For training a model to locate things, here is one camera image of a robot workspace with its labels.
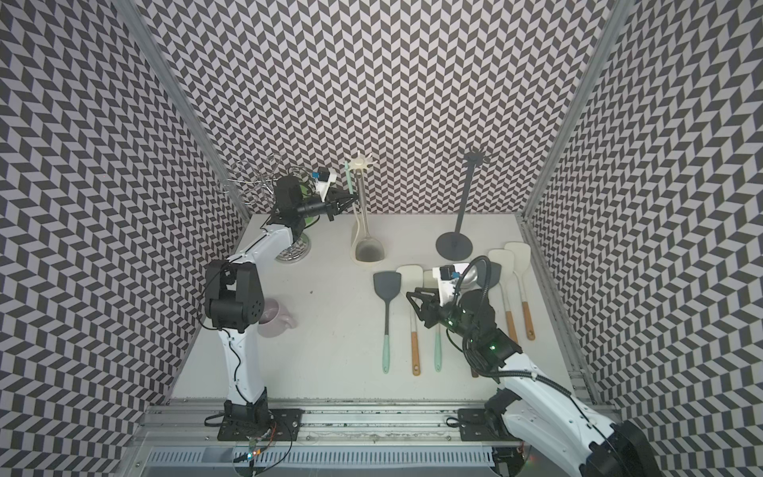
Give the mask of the white spatula wooden handle rack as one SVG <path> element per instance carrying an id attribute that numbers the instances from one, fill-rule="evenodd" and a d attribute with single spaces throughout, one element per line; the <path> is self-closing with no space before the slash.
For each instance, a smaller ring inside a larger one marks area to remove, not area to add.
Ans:
<path id="1" fill-rule="evenodd" d="M 397 272 L 401 275 L 401 296 L 407 314 L 409 314 L 409 324 L 411 324 L 411 371 L 415 377 L 419 377 L 421 365 L 417 334 L 418 320 L 414 308 L 407 300 L 407 294 L 414 292 L 418 287 L 423 287 L 423 268 L 417 264 L 411 264 L 410 266 L 401 266 Z"/>

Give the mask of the white spatula mint handle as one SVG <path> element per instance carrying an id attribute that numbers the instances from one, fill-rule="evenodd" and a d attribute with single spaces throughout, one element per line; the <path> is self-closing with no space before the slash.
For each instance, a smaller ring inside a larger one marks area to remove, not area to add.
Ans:
<path id="1" fill-rule="evenodd" d="M 424 286 L 427 288 L 438 288 L 438 282 L 437 279 L 433 275 L 433 270 L 425 270 L 423 272 L 423 283 Z M 440 373 L 442 371 L 442 327 L 440 325 L 436 325 L 433 327 L 434 330 L 434 369 L 436 373 Z"/>

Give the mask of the grey turner mint handle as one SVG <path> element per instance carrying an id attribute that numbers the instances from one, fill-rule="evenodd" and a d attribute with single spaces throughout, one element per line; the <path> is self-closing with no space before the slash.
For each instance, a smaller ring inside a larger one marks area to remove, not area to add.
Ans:
<path id="1" fill-rule="evenodd" d="M 391 369 L 391 346 L 389 345 L 389 320 L 391 319 L 391 302 L 401 291 L 401 274 L 396 271 L 380 271 L 374 274 L 374 288 L 378 298 L 385 304 L 385 328 L 383 328 L 383 355 L 381 368 L 385 374 Z"/>

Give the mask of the grey spatula mint handle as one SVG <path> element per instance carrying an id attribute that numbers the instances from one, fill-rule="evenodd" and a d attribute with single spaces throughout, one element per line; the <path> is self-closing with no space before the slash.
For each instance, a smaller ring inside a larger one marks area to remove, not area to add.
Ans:
<path id="1" fill-rule="evenodd" d="M 477 264 L 477 286 L 490 290 L 500 282 L 501 272 L 502 266 L 500 264 L 490 262 L 490 266 L 487 266 L 484 260 L 480 260 Z"/>

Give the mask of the cream spatula cream handle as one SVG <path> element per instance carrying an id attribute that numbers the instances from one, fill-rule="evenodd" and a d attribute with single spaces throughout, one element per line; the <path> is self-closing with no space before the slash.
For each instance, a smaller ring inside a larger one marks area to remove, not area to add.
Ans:
<path id="1" fill-rule="evenodd" d="M 355 193 L 355 185 L 354 185 L 353 168 L 352 168 L 352 166 L 350 165 L 349 162 L 346 162 L 344 164 L 344 166 L 345 166 L 345 177 L 346 177 L 346 181 L 347 181 L 347 185 L 348 185 L 348 191 L 349 191 L 350 194 L 354 194 Z"/>

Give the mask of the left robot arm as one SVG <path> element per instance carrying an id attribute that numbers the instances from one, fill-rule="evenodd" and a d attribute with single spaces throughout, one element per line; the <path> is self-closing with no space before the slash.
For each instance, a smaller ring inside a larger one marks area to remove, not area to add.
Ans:
<path id="1" fill-rule="evenodd" d="M 351 209 L 359 195 L 335 184 L 330 173 L 314 173 L 314 192 L 307 196 L 302 181 L 287 175 L 274 185 L 274 204 L 260 227 L 260 236 L 232 256 L 210 262 L 203 289 L 205 316 L 222 341 L 229 390 L 218 415 L 219 441 L 262 440 L 276 436 L 277 424 L 267 400 L 260 371 L 258 324 L 265 297 L 258 268 L 272 264 L 293 246 L 306 220 L 326 216 L 332 221 Z"/>

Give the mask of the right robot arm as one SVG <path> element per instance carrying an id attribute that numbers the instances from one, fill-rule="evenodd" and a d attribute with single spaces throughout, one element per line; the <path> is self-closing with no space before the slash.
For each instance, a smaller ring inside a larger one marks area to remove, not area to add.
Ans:
<path id="1" fill-rule="evenodd" d="M 488 256 L 477 256 L 461 271 L 437 272 L 435 288 L 417 287 L 405 298 L 425 327 L 442 326 L 459 336 L 456 347 L 469 368 L 497 384 L 486 405 L 492 433 L 528 443 L 568 476 L 661 475 L 642 429 L 588 407 L 498 327 L 488 287 L 464 287 L 467 276 L 479 271 L 492 279 Z"/>

